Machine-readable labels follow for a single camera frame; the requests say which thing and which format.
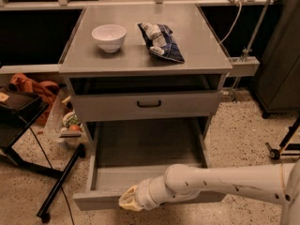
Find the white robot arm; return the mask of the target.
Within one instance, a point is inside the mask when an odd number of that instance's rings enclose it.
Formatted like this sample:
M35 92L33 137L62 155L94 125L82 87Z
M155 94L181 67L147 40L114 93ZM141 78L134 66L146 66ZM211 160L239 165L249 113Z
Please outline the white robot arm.
M213 169L174 164L163 175L131 187L119 205L131 211L152 210L163 203L190 201L203 191L278 203L280 225L300 225L299 162Z

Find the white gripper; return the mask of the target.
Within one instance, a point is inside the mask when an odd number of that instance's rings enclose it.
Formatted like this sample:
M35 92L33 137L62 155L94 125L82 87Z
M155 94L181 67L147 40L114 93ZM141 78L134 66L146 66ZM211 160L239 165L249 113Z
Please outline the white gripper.
M119 206L130 211L152 210L159 207L150 194L150 179L142 180L137 186L130 187L121 197Z

